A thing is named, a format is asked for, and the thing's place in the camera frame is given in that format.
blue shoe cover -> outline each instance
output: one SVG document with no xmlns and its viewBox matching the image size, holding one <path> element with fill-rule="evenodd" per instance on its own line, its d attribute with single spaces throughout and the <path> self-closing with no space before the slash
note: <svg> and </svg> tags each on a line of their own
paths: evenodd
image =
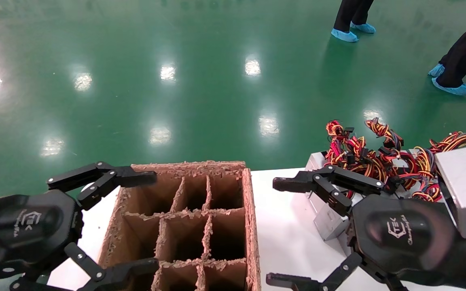
<svg viewBox="0 0 466 291">
<path fill-rule="evenodd" d="M 436 82 L 436 79 L 438 79 L 438 77 L 432 78 L 432 83 L 433 83 L 434 86 L 436 86 L 436 88 L 438 88 L 440 90 L 444 90 L 445 92 L 449 92 L 450 94 L 455 94 L 455 95 L 459 95 L 459 96 L 465 96 L 466 95 L 466 84 L 465 83 L 463 85 L 461 85 L 460 87 L 458 87 L 458 88 L 445 88 L 445 87 L 440 86 Z"/>
<path fill-rule="evenodd" d="M 353 32 L 344 33 L 342 31 L 338 31 L 337 29 L 332 29 L 332 35 L 340 40 L 348 41 L 348 42 L 357 42 L 359 39 L 357 35 Z"/>
<path fill-rule="evenodd" d="M 429 75 L 433 77 L 439 77 L 444 70 L 445 67 L 442 64 L 438 64 L 431 71 L 429 71 Z"/>
<path fill-rule="evenodd" d="M 360 30 L 362 32 L 365 32 L 365 33 L 375 33 L 377 30 L 375 30 L 375 27 L 373 27 L 373 25 L 370 25 L 370 24 L 359 24 L 359 25 L 355 25 L 353 22 L 350 22 L 350 27 L 351 28 L 355 28 L 357 30 Z"/>
</svg>

electrical wire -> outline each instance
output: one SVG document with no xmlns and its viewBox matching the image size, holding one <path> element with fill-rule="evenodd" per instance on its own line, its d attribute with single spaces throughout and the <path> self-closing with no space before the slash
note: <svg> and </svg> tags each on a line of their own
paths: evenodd
<svg viewBox="0 0 466 291">
<path fill-rule="evenodd" d="M 406 190 L 410 190 L 419 182 L 420 189 L 412 194 L 413 198 L 429 202 L 442 199 L 436 179 L 438 171 L 434 162 L 434 154 L 466 146 L 466 133 L 455 131 L 441 142 L 431 139 L 429 149 L 414 147 L 416 154 L 411 154 L 400 150 L 403 139 L 390 129 L 389 125 L 379 123 L 379 118 L 366 120 L 366 126 L 377 137 L 385 137 L 383 144 L 386 150 L 376 152 L 367 149 L 364 137 L 350 137 L 350 132 L 345 131 L 338 120 L 333 120 L 326 125 L 330 148 L 325 155 L 324 166 L 338 166 L 366 177 L 372 177 L 383 184 L 386 184 L 389 178 L 397 177 Z M 395 159 L 405 161 L 407 167 L 396 167 Z M 351 190 L 344 192 L 344 195 L 350 199 L 354 194 Z"/>
<path fill-rule="evenodd" d="M 378 137 L 385 137 L 384 145 L 392 144 L 395 149 L 401 150 L 404 140 L 390 129 L 389 125 L 383 125 L 379 123 L 379 118 L 366 120 L 366 126 L 373 131 Z"/>
</svg>

green epoxy floor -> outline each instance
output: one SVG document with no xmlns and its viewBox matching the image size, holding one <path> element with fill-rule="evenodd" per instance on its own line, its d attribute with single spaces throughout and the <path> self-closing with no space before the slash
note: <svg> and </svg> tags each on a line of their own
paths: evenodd
<svg viewBox="0 0 466 291">
<path fill-rule="evenodd" d="M 339 4 L 0 0 L 0 196 L 98 160 L 303 167 L 334 118 L 408 147 L 466 131 L 466 98 L 427 77 L 466 0 L 377 0 L 357 44 L 330 36 Z"/>
</svg>

cardboard grid insert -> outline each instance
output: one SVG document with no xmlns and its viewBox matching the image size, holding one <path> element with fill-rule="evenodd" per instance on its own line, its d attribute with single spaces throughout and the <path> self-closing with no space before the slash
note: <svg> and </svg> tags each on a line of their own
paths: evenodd
<svg viewBox="0 0 466 291">
<path fill-rule="evenodd" d="M 129 291 L 261 291 L 251 172 L 243 162 L 133 165 L 153 186 L 122 188 L 99 264 L 155 257 Z"/>
</svg>

robotic hand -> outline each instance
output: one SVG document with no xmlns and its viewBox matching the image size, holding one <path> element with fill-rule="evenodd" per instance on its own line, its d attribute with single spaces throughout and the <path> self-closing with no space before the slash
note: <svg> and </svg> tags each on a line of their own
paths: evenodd
<svg viewBox="0 0 466 291">
<path fill-rule="evenodd" d="M 364 199 L 352 206 L 333 184 Z M 277 177 L 280 191 L 312 191 L 342 216 L 352 254 L 324 282 L 270 273 L 268 285 L 294 291 L 334 291 L 357 268 L 391 291 L 406 291 L 401 280 L 416 284 L 466 289 L 466 238 L 455 227 L 444 203 L 394 199 L 379 195 L 382 182 L 335 166 L 300 171 L 294 178 Z"/>
<path fill-rule="evenodd" d="M 156 181 L 152 171 L 137 173 L 131 167 L 98 162 L 50 178 L 46 193 L 1 197 L 0 278 L 24 273 L 11 284 L 11 291 L 66 291 L 36 281 L 69 257 L 91 277 L 79 291 L 122 290 L 131 275 L 154 273 L 159 268 L 155 258 L 102 269 L 76 243 L 82 233 L 82 210 L 95 206 L 117 186 L 135 187 Z M 66 194 L 91 182 L 94 184 L 76 199 Z"/>
</svg>

